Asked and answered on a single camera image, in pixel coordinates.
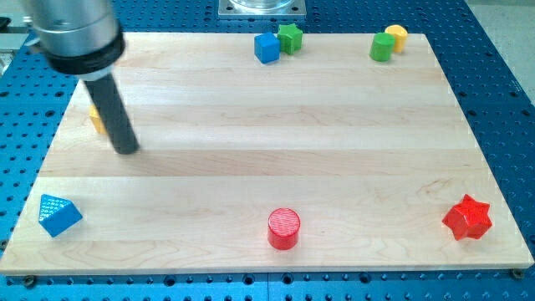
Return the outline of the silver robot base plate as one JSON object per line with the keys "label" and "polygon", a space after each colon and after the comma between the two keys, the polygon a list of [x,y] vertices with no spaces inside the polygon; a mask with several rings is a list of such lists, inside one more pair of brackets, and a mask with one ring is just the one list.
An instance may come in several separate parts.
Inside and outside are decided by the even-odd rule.
{"label": "silver robot base plate", "polygon": [[304,18],[305,0],[219,0],[219,18]]}

